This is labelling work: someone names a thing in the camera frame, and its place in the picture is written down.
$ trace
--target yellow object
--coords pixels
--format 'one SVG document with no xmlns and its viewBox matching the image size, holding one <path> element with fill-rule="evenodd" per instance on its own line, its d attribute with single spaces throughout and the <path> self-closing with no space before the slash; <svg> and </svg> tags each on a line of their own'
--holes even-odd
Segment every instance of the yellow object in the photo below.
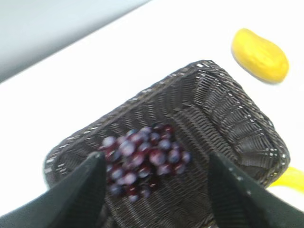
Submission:
<svg viewBox="0 0 304 228">
<path fill-rule="evenodd" d="M 289 167 L 270 187 L 285 186 L 304 193 L 304 172 Z"/>
<path fill-rule="evenodd" d="M 287 75 L 289 66 L 284 52 L 246 28 L 234 36 L 232 53 L 242 67 L 265 81 L 282 82 Z"/>
</svg>

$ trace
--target yellow mango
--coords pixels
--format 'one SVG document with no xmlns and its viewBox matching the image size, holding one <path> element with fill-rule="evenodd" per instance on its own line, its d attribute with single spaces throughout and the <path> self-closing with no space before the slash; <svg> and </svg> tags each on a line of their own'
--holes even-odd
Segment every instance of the yellow mango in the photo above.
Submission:
<svg viewBox="0 0 304 228">
<path fill-rule="evenodd" d="M 284 52 L 246 28 L 234 36 L 232 53 L 243 68 L 265 81 L 282 82 L 287 75 L 289 64 Z"/>
</svg>

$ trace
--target wicker basket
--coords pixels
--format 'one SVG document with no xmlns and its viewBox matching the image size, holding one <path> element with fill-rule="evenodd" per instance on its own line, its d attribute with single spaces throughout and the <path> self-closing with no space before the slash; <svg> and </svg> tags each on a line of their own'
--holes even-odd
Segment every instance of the wicker basket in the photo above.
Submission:
<svg viewBox="0 0 304 228">
<path fill-rule="evenodd" d="M 290 161 L 271 121 L 241 86 L 213 61 L 203 60 L 172 73 L 66 138 L 47 156 L 48 184 L 52 187 L 72 172 L 107 135 L 120 136 L 155 122 L 173 125 L 177 140 L 192 152 L 192 163 L 186 173 L 162 180 L 148 199 L 132 204 L 108 194 L 98 227 L 209 227 L 210 152 L 226 155 L 264 186 L 275 181 Z"/>
</svg>

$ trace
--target tabletop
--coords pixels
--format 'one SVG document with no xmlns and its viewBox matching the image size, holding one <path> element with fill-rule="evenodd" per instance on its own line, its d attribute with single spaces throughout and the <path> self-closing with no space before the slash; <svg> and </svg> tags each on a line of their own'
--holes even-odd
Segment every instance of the tabletop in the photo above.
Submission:
<svg viewBox="0 0 304 228">
<path fill-rule="evenodd" d="M 300 3 L 255 0 L 153 0 L 0 84 L 0 215 L 47 190 L 46 154 L 61 140 L 200 59 L 215 61 L 272 120 L 303 168 L 304 16 Z M 286 53 L 290 70 L 278 85 L 242 69 L 231 41 L 248 28 Z M 304 196 L 273 193 L 304 210 Z"/>
</svg>

